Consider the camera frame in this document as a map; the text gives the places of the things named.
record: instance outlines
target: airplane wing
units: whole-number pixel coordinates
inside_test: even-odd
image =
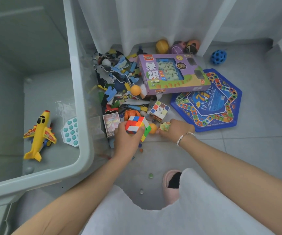
[[[36,130],[36,125],[33,126],[33,129],[29,129],[29,131],[23,135],[23,138],[34,137],[35,130]]]
[[[54,136],[54,134],[51,132],[51,128],[44,128],[44,138],[47,138],[49,141],[56,143],[57,142],[57,138]]]

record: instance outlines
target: slipper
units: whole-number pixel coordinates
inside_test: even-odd
[[[179,170],[170,170],[165,173],[162,178],[162,190],[165,199],[165,206],[173,204],[176,200],[179,199],[179,189],[168,188],[169,181]]]

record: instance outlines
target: rubik's cube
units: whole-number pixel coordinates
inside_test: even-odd
[[[141,138],[141,141],[143,142],[152,129],[148,124],[146,118],[139,116],[130,116],[126,124],[126,131],[128,134],[136,134],[141,126],[145,127],[144,134]]]
[[[153,115],[154,119],[156,119],[157,121],[162,122],[169,109],[169,106],[157,101],[153,108],[150,110],[150,115]]]

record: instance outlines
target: tile floor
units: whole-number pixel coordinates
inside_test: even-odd
[[[197,133],[197,138],[282,180],[282,105],[265,67],[264,55],[268,47],[263,44],[210,46],[205,58],[200,59],[204,69],[212,68],[209,56],[217,49],[225,49],[228,58],[216,69],[243,92],[238,124],[233,128]],[[169,103],[169,99],[169,95],[164,95],[161,101]],[[181,119],[173,109],[166,120],[170,118]],[[170,169],[194,168],[214,186],[184,150],[163,138],[149,136],[143,149],[115,182],[142,209],[163,207],[162,177]],[[19,204],[17,226],[104,162],[96,158],[84,175],[27,192]],[[148,178],[149,173],[154,174],[153,179]]]

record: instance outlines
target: purple ball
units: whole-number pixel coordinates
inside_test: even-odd
[[[183,48],[181,44],[175,44],[169,49],[170,54],[183,54]]]

